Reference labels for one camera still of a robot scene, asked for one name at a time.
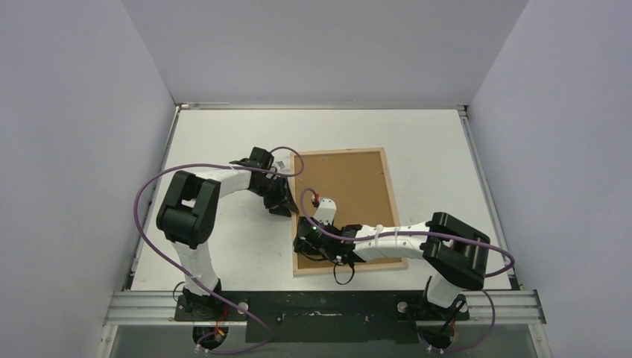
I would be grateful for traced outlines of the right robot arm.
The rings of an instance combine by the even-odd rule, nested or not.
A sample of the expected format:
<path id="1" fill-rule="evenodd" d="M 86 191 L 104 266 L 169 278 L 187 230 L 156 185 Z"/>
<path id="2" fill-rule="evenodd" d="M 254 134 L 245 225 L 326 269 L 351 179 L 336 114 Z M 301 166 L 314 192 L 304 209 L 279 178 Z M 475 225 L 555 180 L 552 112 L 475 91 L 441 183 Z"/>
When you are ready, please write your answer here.
<path id="1" fill-rule="evenodd" d="M 489 244 L 488 235 L 444 212 L 407 227 L 336 228 L 302 217 L 293 241 L 298 254 L 350 268 L 386 258 L 426 261 L 436 272 L 427 283 L 421 309 L 432 320 L 443 318 L 462 291 L 483 288 Z"/>

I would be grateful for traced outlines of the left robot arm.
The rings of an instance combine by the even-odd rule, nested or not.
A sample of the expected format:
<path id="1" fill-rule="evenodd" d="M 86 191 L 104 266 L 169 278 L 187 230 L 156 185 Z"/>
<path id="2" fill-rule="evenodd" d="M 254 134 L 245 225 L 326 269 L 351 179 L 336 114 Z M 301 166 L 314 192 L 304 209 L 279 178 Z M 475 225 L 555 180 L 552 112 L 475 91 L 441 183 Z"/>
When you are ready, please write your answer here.
<path id="1" fill-rule="evenodd" d="M 288 176 L 277 174 L 274 168 L 273 153 L 255 147 L 249 157 L 204 175 L 175 171 L 157 214 L 157 228 L 172 243 L 186 270 L 184 309 L 204 321 L 216 320 L 227 309 L 217 296 L 221 281 L 212 266 L 208 245 L 218 202 L 245 190 L 261 197 L 264 208 L 272 215 L 290 217 L 298 211 Z"/>

